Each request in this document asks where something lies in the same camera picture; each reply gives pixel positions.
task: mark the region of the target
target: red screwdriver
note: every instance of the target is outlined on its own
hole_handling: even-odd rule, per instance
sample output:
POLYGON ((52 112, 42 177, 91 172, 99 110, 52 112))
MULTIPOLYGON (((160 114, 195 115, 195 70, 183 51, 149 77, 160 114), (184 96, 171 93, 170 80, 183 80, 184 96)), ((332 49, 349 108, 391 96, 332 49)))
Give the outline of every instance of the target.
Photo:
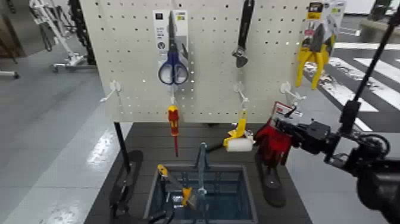
POLYGON ((171 105, 168 108, 168 120, 170 121, 171 125, 171 135, 174 137, 174 143, 175 143, 175 155, 178 157, 178 120, 179 120, 179 115, 178 115, 178 108, 175 105, 171 105))

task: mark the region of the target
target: robotic arm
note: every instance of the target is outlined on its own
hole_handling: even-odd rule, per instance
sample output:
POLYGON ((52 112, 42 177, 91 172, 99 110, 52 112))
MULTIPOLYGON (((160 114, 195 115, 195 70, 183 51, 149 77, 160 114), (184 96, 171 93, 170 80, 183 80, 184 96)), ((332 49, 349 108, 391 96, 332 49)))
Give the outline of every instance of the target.
POLYGON ((276 128, 292 137, 292 145, 317 155, 324 162, 355 176, 360 201, 369 209, 379 210, 389 223, 400 223, 400 160, 386 158, 390 151, 387 139, 376 134, 341 131, 331 133, 319 122, 293 125, 276 120, 276 128), (358 143, 347 155, 335 154, 341 138, 358 143))

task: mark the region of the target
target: blue scissors handle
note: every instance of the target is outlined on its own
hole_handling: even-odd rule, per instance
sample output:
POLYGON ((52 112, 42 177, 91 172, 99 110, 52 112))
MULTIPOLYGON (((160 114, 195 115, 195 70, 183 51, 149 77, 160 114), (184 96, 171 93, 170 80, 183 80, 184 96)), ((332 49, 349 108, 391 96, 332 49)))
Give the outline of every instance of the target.
POLYGON ((179 53, 177 51, 168 52, 167 61, 160 67, 158 77, 166 85, 180 85, 187 81, 189 72, 186 66, 179 61, 179 53))

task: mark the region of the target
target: crosswalk stripe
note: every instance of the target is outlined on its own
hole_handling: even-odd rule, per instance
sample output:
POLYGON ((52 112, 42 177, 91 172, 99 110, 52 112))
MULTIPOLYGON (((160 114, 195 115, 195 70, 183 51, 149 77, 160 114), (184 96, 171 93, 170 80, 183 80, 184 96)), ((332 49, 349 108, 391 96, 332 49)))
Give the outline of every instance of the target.
MULTIPOLYGON (((378 49, 380 43, 347 43, 338 42, 335 43, 336 49, 367 49, 376 50, 378 49)), ((385 50, 400 50, 400 44, 388 43, 385 46, 385 50)))
MULTIPOLYGON (((305 64, 305 71, 308 71, 309 73, 315 73, 316 71, 316 66, 313 63, 306 63, 305 64)), ((347 88, 345 85, 342 85, 340 83, 335 83, 332 84, 332 82, 325 82, 323 80, 324 77, 321 77, 321 82, 323 84, 320 84, 320 86, 327 92, 329 93, 333 98, 335 98, 341 105, 345 105, 347 100, 353 99, 354 97, 354 92, 351 91, 349 88, 347 88)), ((378 112, 378 109, 373 107, 371 104, 369 104, 367 101, 363 100, 362 98, 359 99, 359 102, 361 102, 361 107, 360 111, 362 112, 378 112)))
MULTIPOLYGON (((359 63, 367 67, 371 64, 372 61, 371 58, 354 58, 354 60, 358 61, 359 63)), ((391 66, 388 63, 379 60, 378 63, 376 63, 375 71, 392 79, 397 83, 400 83, 400 70, 394 66, 391 66)))
POLYGON ((372 132, 372 129, 368 127, 362 120, 359 118, 355 119, 355 125, 357 125, 363 132, 372 132))
MULTIPOLYGON (((360 81, 365 76, 365 73, 358 70, 357 68, 353 67, 352 65, 348 64, 346 61, 340 58, 331 58, 329 60, 329 64, 338 68, 342 71, 345 75, 354 79, 356 81, 360 81)), ((400 110, 400 93, 393 90, 392 88, 386 86, 382 82, 379 82, 374 77, 370 77, 370 85, 368 89, 388 104, 392 105, 393 107, 400 110)))

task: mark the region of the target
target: pegboard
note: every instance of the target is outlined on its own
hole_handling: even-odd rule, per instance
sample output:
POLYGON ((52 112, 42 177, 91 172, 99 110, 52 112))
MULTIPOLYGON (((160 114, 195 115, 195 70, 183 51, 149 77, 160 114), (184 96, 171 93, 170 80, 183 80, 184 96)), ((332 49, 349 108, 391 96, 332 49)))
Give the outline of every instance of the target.
POLYGON ((249 98, 248 122, 265 122, 286 81, 294 83, 297 52, 310 0, 256 0, 249 28, 249 61, 241 69, 237 47, 241 0, 81 1, 105 94, 110 81, 122 91, 106 102, 118 122, 166 122, 169 86, 158 80, 152 11, 185 9, 189 23, 189 80, 176 92, 184 122, 236 122, 240 110, 234 85, 249 98))

